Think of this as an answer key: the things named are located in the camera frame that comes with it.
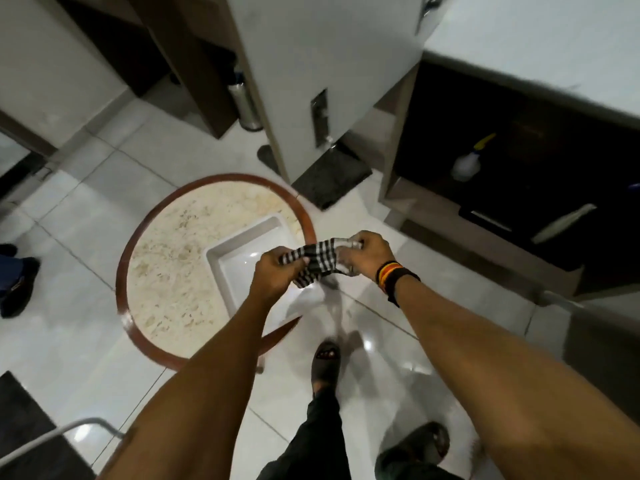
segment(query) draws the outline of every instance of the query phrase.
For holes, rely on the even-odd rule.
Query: black pants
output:
[[[279,459],[265,466],[258,480],[350,480],[342,435],[340,405],[329,388],[320,391],[307,408],[307,420]],[[376,460],[377,480],[460,480],[442,468],[409,461],[391,448]]]

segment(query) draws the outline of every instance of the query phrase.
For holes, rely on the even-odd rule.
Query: white countertop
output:
[[[451,0],[424,49],[640,117],[640,0]]]

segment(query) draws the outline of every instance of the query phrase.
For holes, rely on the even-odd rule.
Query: person's left arm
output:
[[[288,249],[262,255],[249,296],[229,322],[158,393],[133,423],[101,479],[228,479],[251,394],[264,322],[306,266],[281,266]]]

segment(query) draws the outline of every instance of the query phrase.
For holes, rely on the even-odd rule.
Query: hand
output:
[[[289,264],[280,264],[278,258],[288,252],[289,248],[279,246],[260,257],[260,261],[255,264],[249,297],[266,301],[268,306],[274,306],[284,295],[289,284],[309,263],[309,258],[303,257]]]
[[[352,237],[354,241],[363,243],[362,249],[338,248],[338,261],[353,266],[368,279],[375,282],[376,273],[387,261],[395,261],[389,243],[380,234],[363,230]]]

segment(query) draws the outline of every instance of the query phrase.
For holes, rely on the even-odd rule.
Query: folded cloth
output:
[[[309,286],[323,276],[332,273],[356,276],[358,272],[355,271],[353,267],[345,266],[338,262],[336,249],[341,246],[345,248],[362,249],[362,243],[360,241],[334,237],[327,241],[318,242],[317,244],[302,246],[301,248],[284,254],[280,257],[280,264],[289,264],[304,256],[309,258],[307,267],[293,280],[298,288]]]

